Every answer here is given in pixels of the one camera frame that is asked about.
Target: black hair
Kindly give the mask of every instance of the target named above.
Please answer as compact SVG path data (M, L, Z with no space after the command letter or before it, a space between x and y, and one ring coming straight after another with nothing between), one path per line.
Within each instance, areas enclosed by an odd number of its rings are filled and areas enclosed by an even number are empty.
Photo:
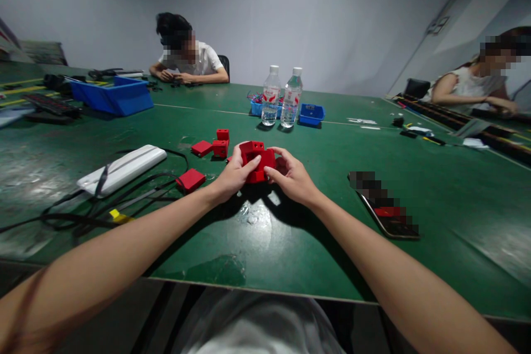
M179 14L169 12L157 14L157 33L160 43L172 50L180 50L183 43L190 39L192 25Z

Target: red component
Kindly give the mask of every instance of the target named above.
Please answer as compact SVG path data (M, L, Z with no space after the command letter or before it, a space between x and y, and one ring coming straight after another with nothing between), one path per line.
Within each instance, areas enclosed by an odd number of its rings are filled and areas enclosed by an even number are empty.
M214 148L214 156L217 156L220 158L227 157L228 141L214 140L214 142L212 142L212 146Z
M228 137L228 129L218 129L216 131L217 139L219 141L229 141L230 138Z
M260 152L259 155L261 155L262 158L255 171L263 171L265 166L269 166L273 169L277 166L275 161L275 151L272 149L266 149L265 151Z
M247 177L247 184L256 184L256 183L262 183L264 181L267 181L267 176L264 173L264 171L253 171L251 174L249 174L249 177Z
M179 180L183 182L184 190L187 194L189 194L191 192L194 192L206 181L206 176L204 174L199 173L195 169L190 169L181 177L179 177Z
M212 151L212 144L208 141L201 141L195 145L192 145L192 152L200 158L205 156L210 151Z
M256 158L258 154L265 150L264 143L260 141L248 141L240 144L240 150L242 151L243 165L245 166L251 160Z

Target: forearm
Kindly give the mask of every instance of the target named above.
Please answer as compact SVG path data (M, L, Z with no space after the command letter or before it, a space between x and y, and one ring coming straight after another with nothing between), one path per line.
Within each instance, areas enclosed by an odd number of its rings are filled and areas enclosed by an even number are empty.
M195 83L209 84L209 83L228 83L227 74L215 73L213 75L199 75L194 76Z
M419 352L515 352L466 300L411 256L325 196L309 207Z
M108 231L61 256L46 270L29 306L22 335L91 312L140 277L190 226L215 206L209 188ZM0 300L3 320L14 320L35 275ZM0 348L9 325L0 325Z
M432 102L437 105L443 106L452 106L452 105L462 105L462 104L474 104L487 102L488 97L467 97L467 96L458 96L454 94L442 94L434 96Z

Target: small blue box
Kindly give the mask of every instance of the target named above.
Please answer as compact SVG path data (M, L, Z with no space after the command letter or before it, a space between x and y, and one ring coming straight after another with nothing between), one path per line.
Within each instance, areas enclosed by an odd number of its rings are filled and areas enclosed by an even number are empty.
M86 103L94 110L119 116L129 116L153 108L147 82L128 77L114 77L113 87L101 87L70 81L74 99Z
M325 118L326 112L322 106L313 104L301 104L299 123L308 126L317 126Z
M280 114L282 113L282 107L277 106L277 119L280 119ZM262 116L262 104L251 101L251 114L255 116Z

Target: water bottle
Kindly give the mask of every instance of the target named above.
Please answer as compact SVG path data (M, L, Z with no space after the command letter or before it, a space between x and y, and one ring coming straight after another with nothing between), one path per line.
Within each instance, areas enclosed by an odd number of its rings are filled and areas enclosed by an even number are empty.
M277 121L278 97L282 84L278 78L278 66L269 67L269 76L264 82L264 96L262 98L262 123L272 126Z
M302 68L293 68L293 76L286 84L282 115L280 116L280 125L284 128L290 128L295 124L295 118L299 110L300 95L303 92L303 81L300 78L302 72Z

